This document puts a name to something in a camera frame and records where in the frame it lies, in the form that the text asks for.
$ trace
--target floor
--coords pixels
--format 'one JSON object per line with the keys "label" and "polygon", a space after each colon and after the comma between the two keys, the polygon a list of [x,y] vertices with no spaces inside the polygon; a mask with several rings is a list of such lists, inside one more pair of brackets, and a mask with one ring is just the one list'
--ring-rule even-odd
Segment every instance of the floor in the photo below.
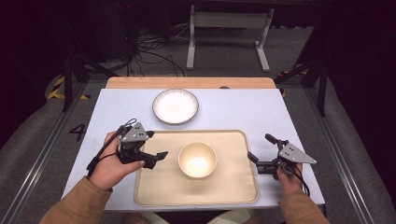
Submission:
{"label": "floor", "polygon": [[[188,35],[185,33],[163,48],[150,52],[163,57],[172,55],[172,61],[183,68],[187,77],[275,78],[279,72],[293,67],[311,31],[312,28],[298,27],[270,30],[264,45],[270,73],[261,70],[253,48],[253,42],[260,36],[260,32],[255,30],[201,30],[196,35],[197,50],[192,71],[184,69],[188,50]],[[143,62],[161,60],[144,52],[140,59]],[[115,60],[104,65],[118,63]],[[182,74],[168,61],[132,63],[132,69],[136,76]],[[125,69],[117,73],[126,75]],[[318,87],[303,89],[300,79],[293,77],[278,87],[285,90],[284,101],[305,151],[318,161],[316,177],[326,201],[328,219],[331,223],[396,223],[390,197],[347,113],[339,104],[332,83],[328,83],[326,117],[323,118],[316,107]],[[47,95],[56,81],[57,78],[48,86]],[[69,110],[62,113],[64,101],[48,99],[47,104],[26,120],[2,148],[2,223],[37,223],[59,201],[83,141],[83,134],[78,139],[78,131],[89,125],[95,102],[105,85],[106,77],[103,75],[92,75],[86,84],[75,82],[75,99],[84,94],[90,96],[89,100],[75,100]],[[279,208],[261,212],[264,214],[263,223],[283,221]],[[101,223],[117,223],[121,217],[122,214],[105,213]]]}

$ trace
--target tan sleeve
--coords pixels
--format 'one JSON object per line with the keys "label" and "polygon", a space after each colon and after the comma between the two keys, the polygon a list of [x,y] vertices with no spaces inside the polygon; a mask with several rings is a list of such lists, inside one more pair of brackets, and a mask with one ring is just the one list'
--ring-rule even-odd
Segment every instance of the tan sleeve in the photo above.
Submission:
{"label": "tan sleeve", "polygon": [[83,177],[40,221],[47,223],[99,223],[111,192],[94,186]]}
{"label": "tan sleeve", "polygon": [[288,224],[330,223],[318,206],[302,191],[285,196],[279,204]]}

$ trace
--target dark background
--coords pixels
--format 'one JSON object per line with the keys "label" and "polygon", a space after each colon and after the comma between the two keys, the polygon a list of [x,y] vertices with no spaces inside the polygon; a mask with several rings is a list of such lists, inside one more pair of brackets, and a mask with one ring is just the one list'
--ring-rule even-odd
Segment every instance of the dark background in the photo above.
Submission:
{"label": "dark background", "polygon": [[[343,9],[321,17],[302,8],[276,10],[273,25],[316,26],[297,63],[328,57],[338,98],[395,202],[395,4],[368,0],[332,4]],[[46,103],[45,89],[62,72],[70,50],[96,62],[121,58],[127,52],[120,15],[110,1],[16,0],[1,1],[0,8],[2,147]],[[170,26],[188,20],[189,12],[188,6],[176,5],[130,8],[136,27],[151,27],[164,37],[170,35]]]}

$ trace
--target yellow tape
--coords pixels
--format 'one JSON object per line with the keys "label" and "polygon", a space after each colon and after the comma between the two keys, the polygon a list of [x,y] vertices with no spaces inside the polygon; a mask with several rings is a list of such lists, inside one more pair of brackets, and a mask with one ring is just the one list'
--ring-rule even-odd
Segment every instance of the yellow tape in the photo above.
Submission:
{"label": "yellow tape", "polygon": [[[58,80],[55,83],[55,86],[53,86],[51,93],[48,96],[48,99],[60,99],[60,100],[64,100],[66,97],[64,96],[64,94],[60,94],[58,93],[59,88],[61,88],[62,83],[64,83],[64,76],[61,76],[58,78]],[[90,95],[81,95],[79,97],[80,100],[90,100],[91,96]]]}

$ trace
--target table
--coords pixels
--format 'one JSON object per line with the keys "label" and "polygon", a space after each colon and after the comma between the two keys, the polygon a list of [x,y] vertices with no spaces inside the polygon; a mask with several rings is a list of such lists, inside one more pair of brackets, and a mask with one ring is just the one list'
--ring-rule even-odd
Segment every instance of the table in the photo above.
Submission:
{"label": "table", "polygon": [[[199,101],[201,100],[199,113],[194,120],[182,125],[172,126],[164,124],[153,115],[151,111],[152,100],[165,89],[182,88],[182,86],[184,86],[184,89],[191,91]],[[221,86],[228,86],[234,89],[219,90]],[[238,101],[238,97],[241,96],[249,100]],[[219,105],[219,102],[225,102],[227,99],[233,99],[233,102],[237,102],[237,104],[229,105],[228,109],[231,109],[227,110],[227,115],[224,115],[224,109],[221,110],[223,105]],[[249,111],[248,117],[239,116],[244,109],[252,109]],[[270,78],[113,77],[107,82],[106,89],[101,91],[96,103],[90,125],[68,178],[64,195],[87,173],[85,168],[103,144],[106,133],[117,129],[131,116],[135,116],[142,121],[147,131],[231,130],[238,128],[247,135],[249,150],[264,161],[270,161],[275,158],[277,153],[276,147],[265,140],[265,132],[272,133],[282,139],[287,137],[295,146],[304,149],[293,127],[282,97],[279,91],[275,89],[274,81]],[[215,122],[208,121],[214,121],[213,118],[220,117],[230,118],[227,116],[232,116],[235,119],[234,122],[229,122],[227,119],[216,119]],[[263,125],[270,122],[270,120],[273,120],[276,125]],[[106,205],[106,210],[118,212],[160,212],[239,208],[259,209],[277,206],[277,202],[281,198],[279,182],[274,180],[271,175],[256,175],[256,178],[260,195],[259,199],[254,203],[140,206],[134,201],[134,187],[132,186],[135,185],[136,173],[133,173],[126,176],[114,188],[114,192]],[[304,179],[311,189],[313,201],[317,204],[324,204],[318,182],[309,165],[304,165]]]}

